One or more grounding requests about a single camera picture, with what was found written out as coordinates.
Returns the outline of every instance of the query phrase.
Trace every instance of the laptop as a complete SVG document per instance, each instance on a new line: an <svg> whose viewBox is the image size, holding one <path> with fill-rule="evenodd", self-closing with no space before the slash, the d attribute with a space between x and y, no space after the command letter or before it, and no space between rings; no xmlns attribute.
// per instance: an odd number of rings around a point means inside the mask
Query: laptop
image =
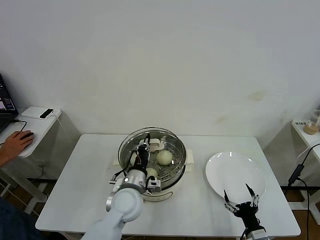
<svg viewBox="0 0 320 240"><path fill-rule="evenodd" d="M0 74L0 133L18 116L18 111L9 95Z"/></svg>

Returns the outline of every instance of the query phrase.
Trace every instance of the white table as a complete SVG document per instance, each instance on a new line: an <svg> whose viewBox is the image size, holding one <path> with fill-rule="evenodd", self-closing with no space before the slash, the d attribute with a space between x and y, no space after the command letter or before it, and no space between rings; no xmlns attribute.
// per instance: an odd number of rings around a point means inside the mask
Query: white table
<svg viewBox="0 0 320 240"><path fill-rule="evenodd" d="M18 109L19 113L22 113L25 109ZM49 129L52 127L52 125L55 123L57 118L61 115L60 109L54 110L55 116L50 116L48 119L35 119L30 117L23 117L21 114L19 114L16 118L18 118L21 121L26 121L27 125L23 129L24 131L30 130L34 133L33 135L33 142L31 145L25 148L23 150L18 158L23 159L28 164L34 166L34 163L27 159L36 147L39 145L41 140L44 138L44 136L47 134ZM10 123L1 133L0 133L0 143L3 143L8 136L10 136L15 131L20 131L23 127L24 122L16 122L16 123ZM42 191L46 188L46 183L41 183L38 188L36 188L30 181L28 181L24 176L22 176L18 171L14 170L10 167L10 165L13 165L14 162L9 162L6 165L4 165L0 170L0 178L3 178L5 182L8 184L11 184L11 182L8 182L8 179L6 179L4 173L8 175L10 178L12 178L18 185L20 185L22 188L24 188L28 193L30 193L33 198L30 200L28 207L25 209L26 213L31 213L32 209L35 207L35 205L40 203L45 203L47 200L47 196L42 193Z"/></svg>
<svg viewBox="0 0 320 240"><path fill-rule="evenodd" d="M316 142L320 142L320 132L317 132L314 135L309 135L309 134L305 133L304 132L305 125L304 125L303 121L294 120L294 121L292 121L291 124L308 147L315 145ZM315 158L320 162L320 146L316 146L314 149L312 149L311 153L313 153ZM317 168L311 165L310 167L305 167L303 169L303 173L306 173L306 175L309 176L312 173L314 173L314 171L316 171L316 170L317 170ZM300 192L304 198L304 201L303 202L289 202L289 205L292 210L307 210L308 209L308 195L307 195L308 193L307 193L307 191L300 191ZM310 212L311 212L316 224L320 225L320 212L316 206L316 204L318 202L320 202L320 190L318 190L313 195L309 196L309 200L310 200L310 205L309 205Z"/></svg>
<svg viewBox="0 0 320 240"><path fill-rule="evenodd" d="M106 199L113 189L109 180L119 169L113 165L125 135L84 134L80 137L47 200L36 228L44 231L84 233L106 212ZM244 225L224 207L224 200L206 183L207 160L217 152L235 151L261 164L267 190L257 217L274 237L297 236L299 225L254 137L180 136L193 150L194 168L182 178L182 187L171 198L145 202L138 219L123 229L125 235L239 237Z"/></svg>

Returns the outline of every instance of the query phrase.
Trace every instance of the person's hand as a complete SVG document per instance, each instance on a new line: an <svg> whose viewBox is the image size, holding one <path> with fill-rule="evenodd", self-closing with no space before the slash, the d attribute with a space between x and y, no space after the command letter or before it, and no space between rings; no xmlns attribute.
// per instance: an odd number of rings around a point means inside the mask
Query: person's hand
<svg viewBox="0 0 320 240"><path fill-rule="evenodd" d="M31 133L31 131L15 131L8 136L3 146L0 148L0 166L16 158L29 144L32 143L34 136L28 136L25 139L25 135Z"/></svg>

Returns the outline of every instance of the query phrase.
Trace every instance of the computer mouse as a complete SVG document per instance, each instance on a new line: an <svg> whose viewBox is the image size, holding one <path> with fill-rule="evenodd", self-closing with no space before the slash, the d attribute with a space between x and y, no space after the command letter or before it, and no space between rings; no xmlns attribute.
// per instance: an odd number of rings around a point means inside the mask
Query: computer mouse
<svg viewBox="0 0 320 240"><path fill-rule="evenodd" d="M30 132L30 133L24 135L24 136L21 138L21 140L22 140L22 139L25 139L25 138L27 138L27 137L30 137L30 136L32 136L33 134L34 134L33 132Z"/></svg>

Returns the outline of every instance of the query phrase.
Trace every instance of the white plate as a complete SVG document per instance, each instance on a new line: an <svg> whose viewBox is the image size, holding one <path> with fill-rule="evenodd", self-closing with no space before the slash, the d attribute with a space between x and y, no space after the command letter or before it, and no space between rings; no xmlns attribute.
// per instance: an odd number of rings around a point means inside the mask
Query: white plate
<svg viewBox="0 0 320 240"><path fill-rule="evenodd" d="M225 190L233 203L251 200L246 184L255 194L259 194L260 198L267 187L264 170L249 157L234 151L213 155L206 163L205 175L213 190L223 198Z"/></svg>

